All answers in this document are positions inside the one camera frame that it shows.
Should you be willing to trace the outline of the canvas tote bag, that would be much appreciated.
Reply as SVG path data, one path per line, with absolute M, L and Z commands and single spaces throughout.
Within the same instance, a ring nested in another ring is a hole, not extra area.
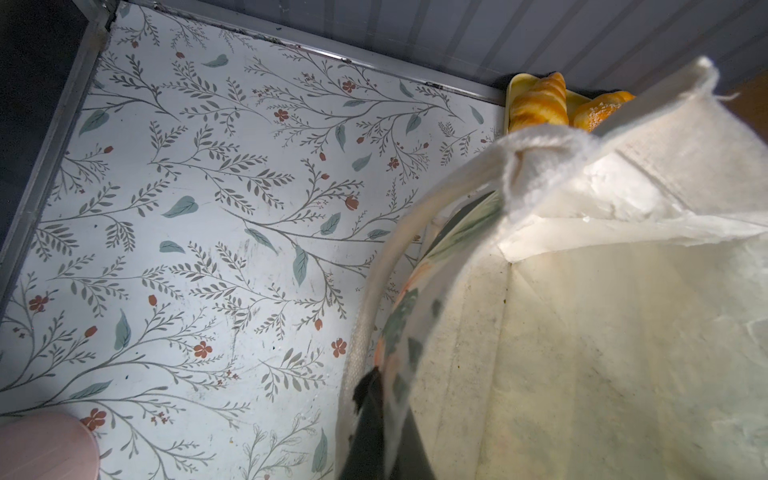
M 398 223 L 340 479 L 763 479 L 767 146 L 697 58 L 594 131 L 504 134 Z

